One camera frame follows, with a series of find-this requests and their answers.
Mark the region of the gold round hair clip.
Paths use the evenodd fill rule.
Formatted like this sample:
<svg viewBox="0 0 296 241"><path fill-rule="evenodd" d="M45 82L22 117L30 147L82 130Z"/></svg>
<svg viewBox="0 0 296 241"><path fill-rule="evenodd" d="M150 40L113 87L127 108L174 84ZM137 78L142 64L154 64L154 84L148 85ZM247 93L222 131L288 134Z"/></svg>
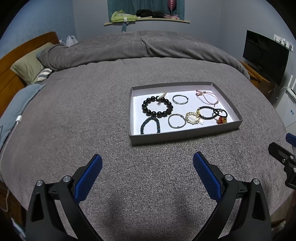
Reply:
<svg viewBox="0 0 296 241"><path fill-rule="evenodd" d="M204 125L204 121L195 112L186 113L185 120L187 123L189 123L191 125L202 125L202 126Z"/></svg>

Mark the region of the white cabinet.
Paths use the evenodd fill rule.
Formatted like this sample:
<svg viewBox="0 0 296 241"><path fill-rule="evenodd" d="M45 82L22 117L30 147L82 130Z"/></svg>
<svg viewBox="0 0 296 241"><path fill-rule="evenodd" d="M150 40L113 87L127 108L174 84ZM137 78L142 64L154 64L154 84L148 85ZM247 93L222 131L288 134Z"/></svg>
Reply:
<svg viewBox="0 0 296 241"><path fill-rule="evenodd" d="M295 136L296 132L296 105L295 105L295 93L287 88L280 99L276 111L278 112L281 120L288 133Z"/></svg>

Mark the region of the white router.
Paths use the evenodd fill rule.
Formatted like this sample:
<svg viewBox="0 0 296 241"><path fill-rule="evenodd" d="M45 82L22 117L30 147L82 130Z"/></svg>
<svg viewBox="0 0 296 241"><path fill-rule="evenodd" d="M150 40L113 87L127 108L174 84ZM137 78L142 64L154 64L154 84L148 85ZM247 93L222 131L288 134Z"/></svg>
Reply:
<svg viewBox="0 0 296 241"><path fill-rule="evenodd" d="M286 87L286 92L290 94L294 99L296 99L294 88L295 88L295 79L293 78L293 75L291 75L288 85Z"/></svg>

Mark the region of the wooden tv stand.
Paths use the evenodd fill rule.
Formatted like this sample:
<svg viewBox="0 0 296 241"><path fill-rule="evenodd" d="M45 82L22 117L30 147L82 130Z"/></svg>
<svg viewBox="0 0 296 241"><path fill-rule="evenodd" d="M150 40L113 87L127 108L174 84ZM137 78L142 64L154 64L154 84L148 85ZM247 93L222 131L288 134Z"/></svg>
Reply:
<svg viewBox="0 0 296 241"><path fill-rule="evenodd" d="M247 63L240 61L250 75L251 83L269 100L270 103L275 103L275 89L276 84L273 81L269 81L259 74Z"/></svg>

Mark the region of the black television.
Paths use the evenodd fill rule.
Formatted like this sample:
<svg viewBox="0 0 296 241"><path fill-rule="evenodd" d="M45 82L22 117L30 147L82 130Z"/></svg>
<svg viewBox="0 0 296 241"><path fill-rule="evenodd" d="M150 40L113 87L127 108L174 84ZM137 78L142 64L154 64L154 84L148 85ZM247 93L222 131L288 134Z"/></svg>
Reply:
<svg viewBox="0 0 296 241"><path fill-rule="evenodd" d="M284 77L289 53L280 43L256 32L246 31L243 58L278 86Z"/></svg>

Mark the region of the grey bed blanket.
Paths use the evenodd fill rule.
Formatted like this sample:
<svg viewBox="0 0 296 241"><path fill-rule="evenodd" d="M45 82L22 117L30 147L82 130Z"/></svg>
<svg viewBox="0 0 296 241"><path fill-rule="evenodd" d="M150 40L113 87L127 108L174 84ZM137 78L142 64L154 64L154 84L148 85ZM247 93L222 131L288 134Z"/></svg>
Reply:
<svg viewBox="0 0 296 241"><path fill-rule="evenodd" d="M216 206L196 152L262 184L269 211L291 190L268 153L289 149L284 124L226 52L174 32L102 36L41 59L54 68L10 136L1 177L27 208L35 183L57 182L94 154L103 168L81 208L104 240L192 240Z"/></svg>

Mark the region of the light blue sheet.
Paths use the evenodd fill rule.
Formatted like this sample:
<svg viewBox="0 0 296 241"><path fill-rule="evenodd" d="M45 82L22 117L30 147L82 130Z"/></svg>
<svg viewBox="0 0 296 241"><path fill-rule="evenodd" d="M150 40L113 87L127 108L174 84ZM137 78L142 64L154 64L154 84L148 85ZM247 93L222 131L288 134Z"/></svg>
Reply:
<svg viewBox="0 0 296 241"><path fill-rule="evenodd" d="M37 95L37 93L45 87L46 84L32 84L16 93L8 107L1 116L1 149L5 144L6 139L13 130L16 119L22 115L28 103Z"/></svg>

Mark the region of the wooden headboard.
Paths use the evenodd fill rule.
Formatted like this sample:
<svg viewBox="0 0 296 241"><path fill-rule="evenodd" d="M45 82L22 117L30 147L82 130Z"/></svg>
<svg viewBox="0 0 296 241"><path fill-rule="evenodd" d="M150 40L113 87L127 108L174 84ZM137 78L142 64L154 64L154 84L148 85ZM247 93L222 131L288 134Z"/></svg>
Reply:
<svg viewBox="0 0 296 241"><path fill-rule="evenodd" d="M1 58L1 114L15 94L36 83L40 73L46 69L37 55L58 43L56 32L48 32L21 44Z"/></svg>

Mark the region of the striped pillow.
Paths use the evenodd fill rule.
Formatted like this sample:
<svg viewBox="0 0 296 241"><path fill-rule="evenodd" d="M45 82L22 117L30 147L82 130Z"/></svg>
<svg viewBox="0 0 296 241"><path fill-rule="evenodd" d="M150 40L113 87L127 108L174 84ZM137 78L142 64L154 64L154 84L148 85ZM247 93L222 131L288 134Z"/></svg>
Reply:
<svg viewBox="0 0 296 241"><path fill-rule="evenodd" d="M50 68L44 68L35 78L34 82L37 83L37 82L42 82L44 80L46 80L50 75L51 73L53 72L52 69Z"/></svg>

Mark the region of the olive green pillow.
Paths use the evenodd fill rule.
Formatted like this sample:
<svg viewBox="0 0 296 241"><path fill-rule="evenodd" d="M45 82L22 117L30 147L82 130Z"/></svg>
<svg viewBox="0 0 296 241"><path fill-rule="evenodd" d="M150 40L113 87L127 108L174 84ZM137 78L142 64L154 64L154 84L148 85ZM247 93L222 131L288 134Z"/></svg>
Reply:
<svg viewBox="0 0 296 241"><path fill-rule="evenodd" d="M52 46L52 43L46 43L43 46L31 51L15 61L15 63L13 63L10 67L10 70L22 78L27 85L35 83L34 80L36 76L45 68L37 59L37 54Z"/></svg>

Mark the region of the white plastic bag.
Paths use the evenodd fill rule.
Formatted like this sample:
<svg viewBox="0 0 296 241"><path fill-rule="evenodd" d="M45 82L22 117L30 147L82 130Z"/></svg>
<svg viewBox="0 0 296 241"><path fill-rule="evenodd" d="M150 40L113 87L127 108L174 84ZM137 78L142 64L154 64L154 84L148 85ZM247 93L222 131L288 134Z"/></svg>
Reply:
<svg viewBox="0 0 296 241"><path fill-rule="evenodd" d="M77 43L78 43L78 41L75 38L75 36L68 36L66 39L66 46L67 47L70 47L70 46L77 44Z"/></svg>

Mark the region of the black items on shelf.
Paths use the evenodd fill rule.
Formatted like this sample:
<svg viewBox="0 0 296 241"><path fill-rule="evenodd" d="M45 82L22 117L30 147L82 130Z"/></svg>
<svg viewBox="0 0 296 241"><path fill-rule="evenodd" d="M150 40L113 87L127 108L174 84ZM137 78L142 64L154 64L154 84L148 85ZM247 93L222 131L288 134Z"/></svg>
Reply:
<svg viewBox="0 0 296 241"><path fill-rule="evenodd" d="M135 15L141 18L164 18L164 13L162 11L152 11L150 9L139 9L136 11Z"/></svg>

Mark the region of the teal curtain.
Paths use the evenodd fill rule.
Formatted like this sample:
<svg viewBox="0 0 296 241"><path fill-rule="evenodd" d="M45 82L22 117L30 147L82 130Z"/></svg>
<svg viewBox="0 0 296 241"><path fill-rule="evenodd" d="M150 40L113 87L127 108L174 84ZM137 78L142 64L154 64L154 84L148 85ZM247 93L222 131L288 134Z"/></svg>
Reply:
<svg viewBox="0 0 296 241"><path fill-rule="evenodd" d="M185 19L184 1L108 1L108 18L111 23L135 22L143 18Z"/></svg>

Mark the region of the green cloth on shelf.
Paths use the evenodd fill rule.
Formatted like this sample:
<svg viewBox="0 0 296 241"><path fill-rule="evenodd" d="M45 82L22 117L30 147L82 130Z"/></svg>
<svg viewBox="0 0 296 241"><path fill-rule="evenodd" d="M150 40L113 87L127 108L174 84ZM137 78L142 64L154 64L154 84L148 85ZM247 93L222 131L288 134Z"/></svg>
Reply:
<svg viewBox="0 0 296 241"><path fill-rule="evenodd" d="M136 15L126 14L123 10L115 11L111 15L112 23L127 23L127 22L135 22L138 19Z"/></svg>

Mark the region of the white wall hook rack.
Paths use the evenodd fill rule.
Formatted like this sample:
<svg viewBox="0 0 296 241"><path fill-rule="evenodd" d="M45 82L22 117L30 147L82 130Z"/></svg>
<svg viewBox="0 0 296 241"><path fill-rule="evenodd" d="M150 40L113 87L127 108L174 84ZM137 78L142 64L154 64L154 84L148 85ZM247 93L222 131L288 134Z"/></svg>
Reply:
<svg viewBox="0 0 296 241"><path fill-rule="evenodd" d="M274 41L276 41L277 43L283 45L284 47L286 47L287 49L289 49L289 51L293 52L293 45L287 41L286 39L274 34L273 36Z"/></svg>

